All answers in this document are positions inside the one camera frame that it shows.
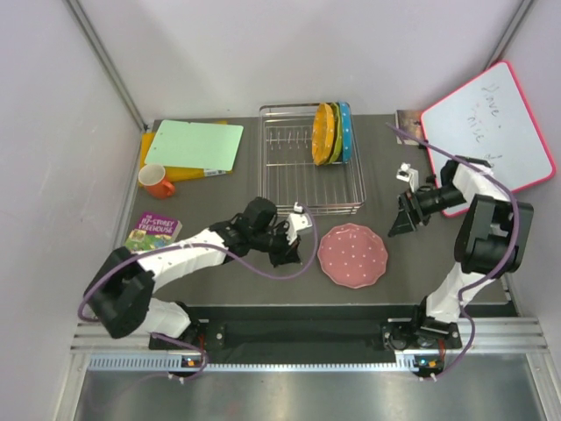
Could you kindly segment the orange polka dot plate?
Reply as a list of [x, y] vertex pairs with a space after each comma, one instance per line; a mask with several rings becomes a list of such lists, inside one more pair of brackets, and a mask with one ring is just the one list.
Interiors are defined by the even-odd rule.
[[329, 103], [320, 103], [312, 127], [312, 159], [316, 166], [325, 164], [334, 145], [335, 118]]

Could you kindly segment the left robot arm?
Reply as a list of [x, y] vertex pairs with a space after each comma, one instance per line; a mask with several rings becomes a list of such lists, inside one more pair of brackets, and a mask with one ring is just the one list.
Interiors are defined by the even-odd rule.
[[251, 251], [267, 254], [275, 268], [300, 262], [301, 236], [314, 227], [308, 210], [297, 203], [284, 220], [277, 217], [273, 202], [256, 197], [243, 212], [169, 246], [136, 253], [121, 246], [85, 290], [78, 314], [83, 318], [90, 308], [113, 339], [140, 332], [150, 335], [153, 347], [166, 340], [190, 347], [198, 340], [199, 321], [185, 303], [161, 301], [154, 292], [199, 270], [241, 261]]

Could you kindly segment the green polka dot plate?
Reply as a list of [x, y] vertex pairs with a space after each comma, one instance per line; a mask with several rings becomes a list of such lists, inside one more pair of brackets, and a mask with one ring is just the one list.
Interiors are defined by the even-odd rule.
[[330, 103], [330, 107], [334, 117], [334, 136], [333, 145], [328, 159], [328, 164], [334, 164], [340, 161], [340, 156], [343, 150], [343, 127], [341, 120], [341, 110], [338, 102]]

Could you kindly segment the pink polka dot plate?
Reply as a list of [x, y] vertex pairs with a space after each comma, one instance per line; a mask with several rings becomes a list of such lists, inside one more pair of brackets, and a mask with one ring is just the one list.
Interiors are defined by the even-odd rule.
[[323, 235], [317, 259], [333, 283], [361, 289], [374, 285], [387, 272], [388, 253], [378, 234], [367, 226], [348, 223]]

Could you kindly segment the blue polka dot plate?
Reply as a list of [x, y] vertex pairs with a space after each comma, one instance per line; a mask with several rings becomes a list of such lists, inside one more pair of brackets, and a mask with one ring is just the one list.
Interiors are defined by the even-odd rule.
[[346, 102], [339, 102], [342, 126], [342, 162], [347, 163], [352, 157], [353, 133], [352, 133], [352, 114], [350, 105]]

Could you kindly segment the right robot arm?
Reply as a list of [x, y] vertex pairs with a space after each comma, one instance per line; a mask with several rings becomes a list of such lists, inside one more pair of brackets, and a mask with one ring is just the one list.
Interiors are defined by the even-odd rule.
[[394, 350], [429, 348], [438, 342], [458, 347], [458, 319], [486, 285], [522, 263], [534, 209], [515, 202], [498, 186], [487, 161], [455, 156], [441, 170], [442, 185], [409, 188], [398, 197], [398, 214], [388, 235], [413, 232], [431, 215], [469, 206], [455, 241], [455, 263], [437, 290], [415, 306], [408, 322], [389, 322], [384, 340]]

